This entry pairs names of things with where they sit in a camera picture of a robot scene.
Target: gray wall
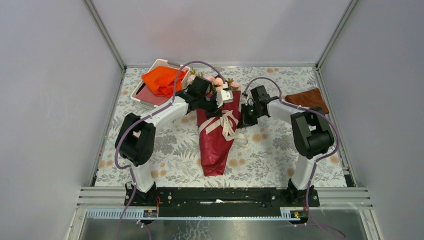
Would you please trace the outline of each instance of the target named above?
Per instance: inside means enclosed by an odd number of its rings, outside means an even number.
[[[387,240],[422,239],[424,1],[362,0],[322,68]]]
[[[349,0],[93,0],[128,65],[315,63]]]
[[[63,239],[120,70],[81,0],[14,0],[0,76],[0,239]]]

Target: floral tablecloth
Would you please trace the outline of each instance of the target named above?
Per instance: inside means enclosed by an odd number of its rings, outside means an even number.
[[[123,186],[131,180],[130,172],[118,170],[114,164],[115,140],[124,117],[148,111],[130,94],[148,68],[128,68],[122,83],[110,131],[101,153],[95,186]],[[205,76],[215,74],[210,68],[196,68]],[[242,86],[256,77],[268,77],[281,87],[283,95],[316,88],[311,67],[225,67],[218,69],[226,78],[234,78]],[[266,80],[257,80],[251,88],[264,85],[269,95],[277,96],[276,87]],[[196,113],[176,119],[156,132],[154,153],[150,158],[151,176],[158,187],[287,187],[295,173],[298,153],[290,124],[278,119],[261,117],[258,125],[241,130],[246,134],[247,147],[233,144],[222,176],[203,176],[200,160]],[[314,176],[317,187],[345,187],[339,157],[333,155],[320,161]]]

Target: ribbon bow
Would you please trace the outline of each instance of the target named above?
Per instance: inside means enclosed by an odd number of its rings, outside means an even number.
[[[218,120],[216,120],[216,118],[217,117],[212,117],[204,121],[204,123],[202,123],[200,127],[198,128],[199,134],[204,129],[206,131],[206,134],[209,134],[218,126],[222,126],[222,136],[225,138],[225,140],[227,141],[235,140],[235,143],[239,146],[244,146],[248,144],[248,138],[246,137],[246,135],[242,133],[236,133],[235,131],[233,131],[233,122],[229,118],[231,118],[236,125],[239,123],[239,121],[233,116],[233,110],[222,110],[222,116],[219,117]]]

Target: red gift bag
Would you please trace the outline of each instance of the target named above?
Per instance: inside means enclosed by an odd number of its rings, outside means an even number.
[[[233,101],[224,104],[222,117],[208,119],[204,110],[196,110],[201,166],[206,177],[224,174],[228,152],[234,139],[240,137],[240,134],[235,133],[241,117],[240,93],[232,92]]]

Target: brown cloth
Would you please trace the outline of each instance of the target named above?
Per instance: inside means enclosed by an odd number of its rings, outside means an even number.
[[[318,88],[314,88],[312,90],[304,91],[298,94],[287,95],[285,96],[284,100],[286,100],[286,102],[301,105],[303,107],[308,108],[320,106],[324,111],[324,114],[329,113],[329,108],[323,101],[323,98],[321,97],[321,92]]]

